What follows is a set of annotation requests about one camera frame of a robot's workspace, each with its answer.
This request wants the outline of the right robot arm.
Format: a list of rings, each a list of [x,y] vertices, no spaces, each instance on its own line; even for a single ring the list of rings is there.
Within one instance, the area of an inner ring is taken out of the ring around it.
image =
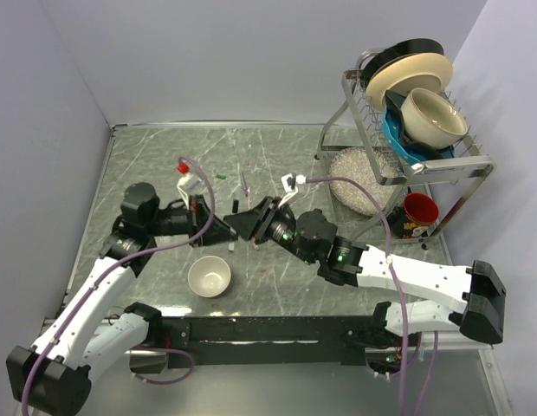
[[[337,225],[321,210],[296,217],[289,205],[271,197],[224,221],[244,240],[272,241],[304,263],[317,263],[318,276],[329,283],[415,296],[415,302],[380,308],[383,315],[370,325],[380,345],[390,345],[404,334],[454,329],[484,344],[503,341],[507,290],[490,263],[454,266],[388,256],[373,245],[339,236]]]

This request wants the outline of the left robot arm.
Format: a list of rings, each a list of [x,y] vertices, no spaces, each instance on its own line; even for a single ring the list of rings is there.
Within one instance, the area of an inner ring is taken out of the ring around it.
[[[237,234],[214,213],[214,193],[182,193],[160,206],[153,185],[130,185],[121,213],[73,299],[28,348],[15,347],[6,367],[21,413],[76,415],[93,383],[129,349],[166,353],[169,336],[158,309],[135,302],[98,334],[107,312],[161,249],[157,237],[183,236],[190,246],[234,242]]]

